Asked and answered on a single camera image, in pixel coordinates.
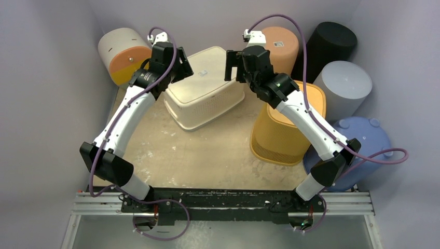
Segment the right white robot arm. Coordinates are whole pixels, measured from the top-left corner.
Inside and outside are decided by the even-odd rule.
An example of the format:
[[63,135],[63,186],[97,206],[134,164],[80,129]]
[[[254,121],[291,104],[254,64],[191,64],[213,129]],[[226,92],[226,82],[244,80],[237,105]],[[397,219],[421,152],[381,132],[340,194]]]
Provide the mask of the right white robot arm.
[[227,50],[225,80],[230,80],[236,68],[236,80],[246,83],[257,97],[290,120],[314,147],[321,161],[292,191],[294,209],[304,211],[312,198],[330,187],[355,160],[361,149],[357,139],[348,139],[309,104],[306,89],[285,73],[275,73],[270,52],[262,46],[249,46],[242,51]]

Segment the grey plastic bin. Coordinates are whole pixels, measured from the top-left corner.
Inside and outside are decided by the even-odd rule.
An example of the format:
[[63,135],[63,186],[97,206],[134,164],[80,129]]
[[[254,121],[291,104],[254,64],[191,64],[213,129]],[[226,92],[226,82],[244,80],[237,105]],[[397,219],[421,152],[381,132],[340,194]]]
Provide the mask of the grey plastic bin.
[[353,116],[373,87],[365,70],[348,61],[328,63],[313,84],[325,93],[326,120],[331,123]]

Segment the white mesh basket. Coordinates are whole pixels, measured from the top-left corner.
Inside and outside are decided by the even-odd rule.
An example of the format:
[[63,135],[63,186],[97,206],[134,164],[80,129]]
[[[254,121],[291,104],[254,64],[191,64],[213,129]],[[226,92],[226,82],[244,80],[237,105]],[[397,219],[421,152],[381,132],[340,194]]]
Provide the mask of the white mesh basket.
[[244,86],[224,80],[226,50],[213,46],[188,57],[194,74],[168,86],[164,105],[185,131],[201,128],[244,100]]

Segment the yellow mesh basket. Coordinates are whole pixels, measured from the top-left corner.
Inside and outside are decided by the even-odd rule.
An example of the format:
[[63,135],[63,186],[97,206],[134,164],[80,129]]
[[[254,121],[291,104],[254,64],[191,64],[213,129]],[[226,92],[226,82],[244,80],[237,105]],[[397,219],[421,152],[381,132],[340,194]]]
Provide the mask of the yellow mesh basket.
[[300,163],[311,143],[279,111],[265,103],[251,131],[250,150],[260,160],[293,166]]

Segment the orange capybara bin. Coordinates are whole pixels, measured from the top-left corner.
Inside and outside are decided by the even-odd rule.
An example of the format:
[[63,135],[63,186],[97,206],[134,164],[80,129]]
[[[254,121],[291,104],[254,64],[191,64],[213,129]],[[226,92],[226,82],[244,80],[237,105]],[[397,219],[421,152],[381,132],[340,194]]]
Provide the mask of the orange capybara bin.
[[299,51],[297,36],[292,31],[279,26],[266,27],[262,33],[266,37],[265,49],[270,51],[274,72],[290,75]]

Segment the black plastic bin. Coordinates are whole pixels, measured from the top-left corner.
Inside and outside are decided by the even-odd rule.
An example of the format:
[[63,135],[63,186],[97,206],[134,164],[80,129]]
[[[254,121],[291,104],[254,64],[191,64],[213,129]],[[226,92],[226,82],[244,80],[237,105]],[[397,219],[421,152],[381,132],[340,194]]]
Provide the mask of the black plastic bin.
[[336,22],[322,22],[306,43],[306,80],[314,83],[322,69],[333,61],[346,61],[358,44],[357,36]]

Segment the blue plastic bucket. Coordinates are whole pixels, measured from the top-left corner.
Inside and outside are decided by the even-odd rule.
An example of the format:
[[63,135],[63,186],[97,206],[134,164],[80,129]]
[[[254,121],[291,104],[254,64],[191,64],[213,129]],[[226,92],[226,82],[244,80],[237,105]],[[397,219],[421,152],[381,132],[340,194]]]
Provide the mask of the blue plastic bucket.
[[[335,122],[332,127],[348,140],[357,139],[361,146],[358,153],[363,156],[391,148],[390,139],[378,119],[347,117]],[[381,163],[366,161],[354,168],[361,160],[343,152],[336,153],[335,158],[322,160],[311,146],[303,158],[308,175],[297,186],[296,192],[309,200],[323,188],[332,192],[345,191],[382,166]]]

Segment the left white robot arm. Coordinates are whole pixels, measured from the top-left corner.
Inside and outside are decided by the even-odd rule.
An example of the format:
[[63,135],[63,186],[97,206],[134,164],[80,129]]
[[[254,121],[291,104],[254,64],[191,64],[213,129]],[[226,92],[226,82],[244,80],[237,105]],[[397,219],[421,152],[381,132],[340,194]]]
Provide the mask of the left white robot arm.
[[110,188],[133,199],[141,212],[149,212],[160,202],[154,197],[153,187],[136,176],[134,165],[123,156],[142,117],[161,93],[169,84],[193,73],[183,47],[167,41],[153,45],[152,55],[132,74],[124,99],[107,126],[92,143],[83,142],[79,149],[90,172],[89,192],[92,197],[109,189],[104,187],[99,192],[94,191],[93,179],[97,176],[110,182]]

